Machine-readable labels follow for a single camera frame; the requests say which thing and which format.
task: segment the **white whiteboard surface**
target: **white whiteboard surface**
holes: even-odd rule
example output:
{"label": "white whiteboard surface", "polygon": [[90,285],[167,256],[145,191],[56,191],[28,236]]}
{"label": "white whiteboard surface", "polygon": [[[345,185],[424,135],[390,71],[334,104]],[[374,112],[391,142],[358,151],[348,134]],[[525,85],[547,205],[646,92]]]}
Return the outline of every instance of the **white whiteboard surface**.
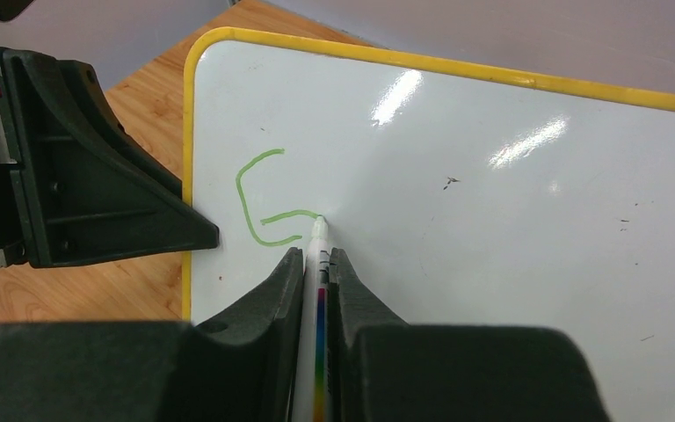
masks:
{"label": "white whiteboard surface", "polygon": [[[675,113],[225,40],[194,79],[192,320],[313,220],[411,323],[553,327],[615,421],[675,420]],[[248,230],[237,173],[258,244]],[[449,183],[449,178],[459,180]]]}

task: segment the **green marker drawing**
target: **green marker drawing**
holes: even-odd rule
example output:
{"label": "green marker drawing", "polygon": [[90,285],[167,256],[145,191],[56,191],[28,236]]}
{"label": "green marker drawing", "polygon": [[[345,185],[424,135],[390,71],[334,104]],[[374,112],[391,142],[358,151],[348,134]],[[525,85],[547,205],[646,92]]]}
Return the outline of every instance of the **green marker drawing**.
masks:
{"label": "green marker drawing", "polygon": [[[282,148],[277,148],[266,151],[260,154],[259,156],[252,158],[252,161],[250,161],[249,163],[247,163],[247,165],[242,167],[242,169],[236,174],[236,191],[239,192],[239,200],[242,202],[242,210],[244,211],[244,220],[247,221],[247,228],[250,229],[250,234],[255,239],[255,241],[257,241],[259,244],[262,244],[263,246],[271,246],[271,247],[290,244],[294,240],[301,239],[302,236],[293,235],[276,242],[267,242],[262,238],[260,238],[260,236],[258,236],[258,233],[255,231],[254,226],[252,226],[252,219],[250,218],[250,210],[247,208],[247,200],[244,198],[244,192],[242,191],[242,176],[244,175],[245,172],[247,172],[247,170],[251,169],[255,164],[259,163],[260,161],[266,159],[269,156],[274,156],[276,154],[286,154],[286,150]],[[311,217],[314,219],[316,219],[316,217],[319,216],[319,214],[313,213],[306,209],[295,209],[294,211],[288,211],[287,213],[280,213],[272,217],[264,218],[260,220],[260,223],[265,226],[266,224],[270,224],[272,222],[283,220],[284,218],[288,217],[294,217],[297,215],[306,215],[307,217]]]}

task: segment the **marker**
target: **marker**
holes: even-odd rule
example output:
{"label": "marker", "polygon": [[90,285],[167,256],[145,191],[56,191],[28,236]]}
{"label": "marker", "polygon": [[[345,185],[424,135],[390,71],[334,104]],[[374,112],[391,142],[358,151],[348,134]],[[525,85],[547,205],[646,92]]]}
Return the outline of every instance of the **marker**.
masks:
{"label": "marker", "polygon": [[304,301],[296,358],[292,422],[332,421],[332,397],[328,380],[327,287],[330,252],[327,222],[321,215],[312,227],[304,268]]}

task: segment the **yellow whiteboard frame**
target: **yellow whiteboard frame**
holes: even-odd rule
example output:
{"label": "yellow whiteboard frame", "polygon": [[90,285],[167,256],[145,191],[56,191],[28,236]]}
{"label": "yellow whiteboard frame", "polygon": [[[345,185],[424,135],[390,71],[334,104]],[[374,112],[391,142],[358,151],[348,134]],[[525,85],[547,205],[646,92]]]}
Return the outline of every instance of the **yellow whiteboard frame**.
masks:
{"label": "yellow whiteboard frame", "polygon": [[[522,70],[503,69],[494,66],[457,62],[425,55],[414,55],[374,47],[362,47],[341,42],[313,40],[279,33],[266,33],[250,29],[221,27],[205,33],[195,44],[185,60],[184,107],[183,107],[183,177],[182,197],[192,205],[192,112],[195,70],[203,53],[214,43],[236,40],[263,46],[289,48],[292,50],[330,55],[345,59],[360,60],[426,70],[454,76],[533,88],[540,91],[558,92],[578,97],[602,99],[614,103],[643,106],[675,112],[675,94],[639,90],[609,84],[570,79],[567,77],[542,75]],[[190,319],[192,305],[192,254],[183,252],[182,261],[182,317]]]}

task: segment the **wooden surface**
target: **wooden surface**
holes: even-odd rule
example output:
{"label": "wooden surface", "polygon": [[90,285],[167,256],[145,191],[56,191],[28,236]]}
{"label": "wooden surface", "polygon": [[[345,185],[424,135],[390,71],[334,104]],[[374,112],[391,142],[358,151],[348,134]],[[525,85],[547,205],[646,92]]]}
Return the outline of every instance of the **wooden surface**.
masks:
{"label": "wooden surface", "polygon": [[[106,95],[128,133],[178,176],[185,58],[201,34],[219,26],[365,45],[271,5],[243,0],[111,88]],[[180,318],[180,267],[179,253],[80,268],[13,266],[0,270],[0,322]]]}

